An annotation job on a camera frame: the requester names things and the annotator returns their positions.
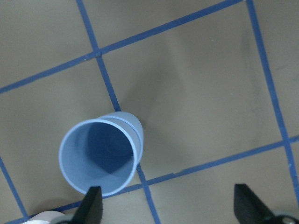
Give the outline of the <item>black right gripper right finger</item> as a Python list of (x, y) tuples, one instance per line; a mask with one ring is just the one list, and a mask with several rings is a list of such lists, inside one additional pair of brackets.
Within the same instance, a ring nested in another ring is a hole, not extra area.
[(234, 186), (234, 215), (240, 224), (265, 224), (275, 218), (273, 212), (244, 183)]

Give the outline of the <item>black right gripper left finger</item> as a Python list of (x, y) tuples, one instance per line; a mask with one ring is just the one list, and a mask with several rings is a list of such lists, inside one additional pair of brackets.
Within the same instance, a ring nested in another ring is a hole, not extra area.
[(103, 216), (101, 186), (90, 187), (81, 205), (75, 212), (73, 224), (100, 224)]

